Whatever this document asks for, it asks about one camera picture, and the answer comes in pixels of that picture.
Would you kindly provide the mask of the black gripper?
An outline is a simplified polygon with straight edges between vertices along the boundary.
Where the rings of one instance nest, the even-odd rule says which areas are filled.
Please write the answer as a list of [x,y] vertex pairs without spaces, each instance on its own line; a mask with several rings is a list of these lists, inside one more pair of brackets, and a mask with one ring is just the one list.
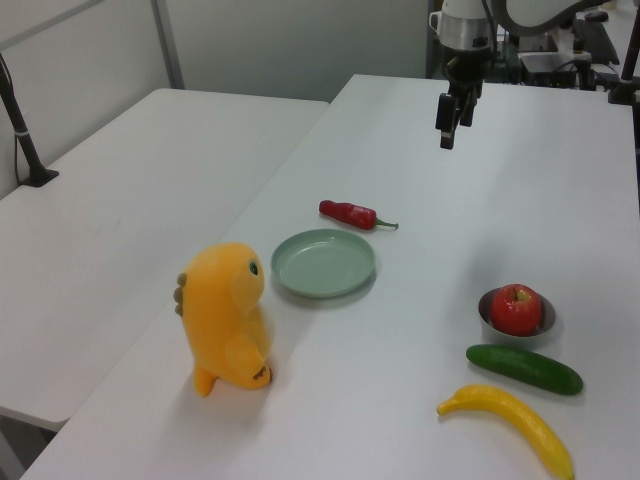
[[475,96],[481,97],[485,79],[485,50],[466,51],[446,49],[447,93],[438,99],[436,129],[440,131],[440,147],[452,150],[456,129],[456,98],[461,103],[459,124],[471,127],[475,109]]

